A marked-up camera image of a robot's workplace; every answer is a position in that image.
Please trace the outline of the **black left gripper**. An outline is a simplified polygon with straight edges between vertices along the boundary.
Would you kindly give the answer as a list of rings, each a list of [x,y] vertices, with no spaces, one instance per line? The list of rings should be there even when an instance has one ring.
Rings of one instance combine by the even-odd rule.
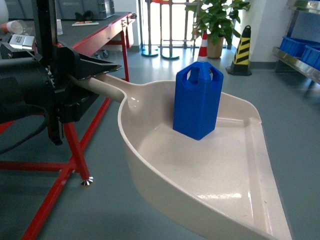
[[[76,94],[76,87],[67,77],[71,68],[72,51],[58,41],[56,2],[36,1],[36,41],[41,64],[49,74],[53,85],[53,103],[49,107],[48,136],[56,145],[61,145],[61,125],[78,122],[99,97],[96,93]],[[79,54],[77,79],[85,79],[121,69],[120,64]]]

